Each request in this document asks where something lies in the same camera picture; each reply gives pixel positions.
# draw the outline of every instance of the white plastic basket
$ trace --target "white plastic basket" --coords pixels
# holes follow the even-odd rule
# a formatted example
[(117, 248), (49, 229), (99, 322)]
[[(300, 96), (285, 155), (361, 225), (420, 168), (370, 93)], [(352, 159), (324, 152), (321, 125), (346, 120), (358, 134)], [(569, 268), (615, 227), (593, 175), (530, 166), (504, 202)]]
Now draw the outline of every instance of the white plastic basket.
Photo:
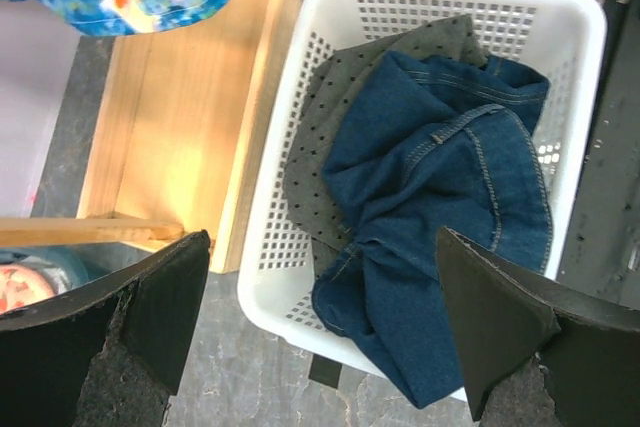
[[(334, 49), (473, 15), (480, 41), (551, 80), (534, 142), (549, 189), (554, 238), (545, 275), (555, 279), (573, 208), (605, 38), (595, 0), (305, 0), (264, 148), (244, 245), (238, 297), (258, 327), (289, 343), (382, 375), (355, 344), (326, 331), (313, 312), (309, 235), (288, 220), (283, 168), (306, 86)], [(464, 398), (463, 392), (456, 397)]]

